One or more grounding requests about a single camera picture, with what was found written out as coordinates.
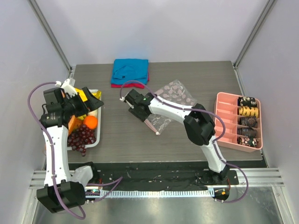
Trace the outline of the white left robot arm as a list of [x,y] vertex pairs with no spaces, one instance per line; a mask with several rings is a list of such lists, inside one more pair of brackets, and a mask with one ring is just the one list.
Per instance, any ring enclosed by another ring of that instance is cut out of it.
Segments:
[[87,87],[82,89],[84,101],[73,87],[55,87],[44,91],[46,113],[38,120],[47,150],[47,172],[44,187],[37,190],[38,201],[51,213],[85,204],[85,187],[95,186],[100,179],[93,162],[80,165],[70,173],[67,154],[68,124],[103,106]]

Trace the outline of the clear pink-dotted zip bag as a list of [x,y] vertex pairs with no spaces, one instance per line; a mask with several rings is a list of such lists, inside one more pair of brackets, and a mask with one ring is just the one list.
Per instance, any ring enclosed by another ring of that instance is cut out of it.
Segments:
[[[197,100],[191,96],[183,83],[177,79],[157,90],[155,94],[180,105],[194,106],[197,103]],[[156,135],[160,135],[172,121],[172,119],[165,116],[151,114],[145,121],[145,124]]]

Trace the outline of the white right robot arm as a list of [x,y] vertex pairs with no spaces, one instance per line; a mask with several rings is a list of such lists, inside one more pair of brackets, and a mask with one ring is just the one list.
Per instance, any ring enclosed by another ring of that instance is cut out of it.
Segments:
[[120,100],[129,105],[129,112],[144,122],[150,115],[161,115],[181,123],[188,139],[203,151],[211,179],[216,184],[224,183],[228,178],[229,166],[221,154],[215,137],[215,123],[212,116],[219,117],[207,111],[203,105],[180,105],[159,97],[154,93],[142,95],[131,90]]

